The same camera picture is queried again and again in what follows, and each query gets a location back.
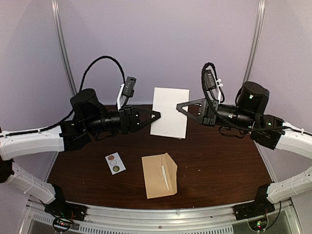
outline white wall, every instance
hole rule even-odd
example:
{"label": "white wall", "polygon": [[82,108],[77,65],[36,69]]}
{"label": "white wall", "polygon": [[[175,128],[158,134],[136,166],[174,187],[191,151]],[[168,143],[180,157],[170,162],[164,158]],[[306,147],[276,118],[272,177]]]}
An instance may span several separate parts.
{"label": "white wall", "polygon": [[[78,86],[97,57],[111,55],[137,78],[130,103],[152,103],[154,87],[190,89],[202,98],[206,62],[223,79],[226,102],[241,86],[254,32],[257,1],[67,0],[59,8],[73,76]],[[104,103],[116,103],[121,75],[111,61],[98,62],[86,87]]]}
{"label": "white wall", "polygon": [[[266,113],[312,131],[312,2],[267,0],[263,32],[251,80],[270,91]],[[293,153],[265,153],[278,181],[298,174],[312,160]],[[305,234],[311,233],[312,192],[293,197]]]}
{"label": "white wall", "polygon": [[[71,96],[49,0],[0,1],[0,126],[23,130],[55,123],[70,111]],[[43,179],[53,153],[16,161]],[[27,196],[0,184],[0,233],[18,231]]]}

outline white paper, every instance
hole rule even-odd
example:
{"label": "white paper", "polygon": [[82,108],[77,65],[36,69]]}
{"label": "white paper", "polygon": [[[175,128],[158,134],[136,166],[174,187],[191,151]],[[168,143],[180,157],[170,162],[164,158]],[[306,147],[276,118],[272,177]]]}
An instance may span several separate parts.
{"label": "white paper", "polygon": [[188,89],[154,89],[153,111],[158,111],[161,118],[152,123],[151,135],[185,138],[187,117],[176,109],[179,103],[189,101]]}
{"label": "white paper", "polygon": [[123,165],[118,153],[108,155],[105,158],[113,175],[126,170],[125,165]]}

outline round sticker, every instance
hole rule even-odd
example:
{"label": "round sticker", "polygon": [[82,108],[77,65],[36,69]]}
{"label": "round sticker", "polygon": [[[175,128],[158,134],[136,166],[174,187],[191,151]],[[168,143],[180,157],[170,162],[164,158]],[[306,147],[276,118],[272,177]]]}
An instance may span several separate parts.
{"label": "round sticker", "polygon": [[118,166],[113,167],[114,172],[118,172],[120,168]]}
{"label": "round sticker", "polygon": [[116,160],[113,160],[113,161],[110,162],[110,164],[111,164],[112,166],[115,166],[115,165],[117,164],[117,161],[116,161]]}

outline wood grain surface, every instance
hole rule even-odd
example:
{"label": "wood grain surface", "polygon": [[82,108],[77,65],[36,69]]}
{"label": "wood grain surface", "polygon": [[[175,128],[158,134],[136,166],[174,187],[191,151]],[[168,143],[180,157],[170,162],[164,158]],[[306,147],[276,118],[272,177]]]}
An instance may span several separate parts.
{"label": "wood grain surface", "polygon": [[[177,209],[253,200],[271,179],[256,146],[188,120],[186,139],[151,136],[150,127],[76,152],[60,153],[49,177],[68,201],[132,209]],[[126,171],[112,175],[105,157],[118,152]],[[147,199],[141,157],[168,153],[178,165],[177,194]]]}

